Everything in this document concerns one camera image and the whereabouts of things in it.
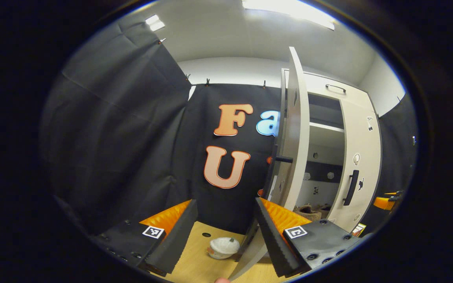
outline cabinet handle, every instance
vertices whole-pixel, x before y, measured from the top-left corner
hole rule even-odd
[[[352,172],[352,175],[349,175],[349,177],[352,177],[351,180],[351,185],[349,186],[349,192],[347,192],[347,196],[343,199],[344,206],[348,206],[351,204],[352,196],[354,195],[354,191],[356,190],[356,185],[357,185],[357,180],[359,177],[359,170],[354,170]]]
[[[340,88],[344,93],[345,93],[345,88],[341,88],[339,86],[334,86],[334,85],[326,85],[326,88],[330,88],[330,86],[333,86],[334,88]]]

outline wooden table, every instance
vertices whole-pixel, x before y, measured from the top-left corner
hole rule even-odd
[[[210,233],[211,236],[205,237],[202,233]],[[214,259],[206,252],[209,242],[220,237],[232,237],[242,242],[244,235],[195,222],[172,274],[165,277],[152,274],[175,283],[213,283],[218,277],[228,278],[237,265],[234,258]],[[261,260],[232,283],[279,283],[288,279],[284,276],[277,277],[272,263]]]

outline black door handle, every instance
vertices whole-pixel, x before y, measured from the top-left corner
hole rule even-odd
[[[352,177],[351,180],[351,185],[349,186],[349,192],[347,193],[347,196],[343,199],[344,206],[348,206],[351,204],[352,196],[354,195],[354,191],[356,190],[356,185],[357,185],[357,180],[359,177],[359,170],[354,170],[352,172],[352,175],[349,175],[349,177]]]

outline white ceiling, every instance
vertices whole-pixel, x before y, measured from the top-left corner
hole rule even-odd
[[[156,31],[178,62],[208,57],[289,61],[294,46],[303,66],[359,85],[376,52],[344,25],[332,31],[269,11],[246,10],[241,0],[160,0],[140,13],[157,14]]]

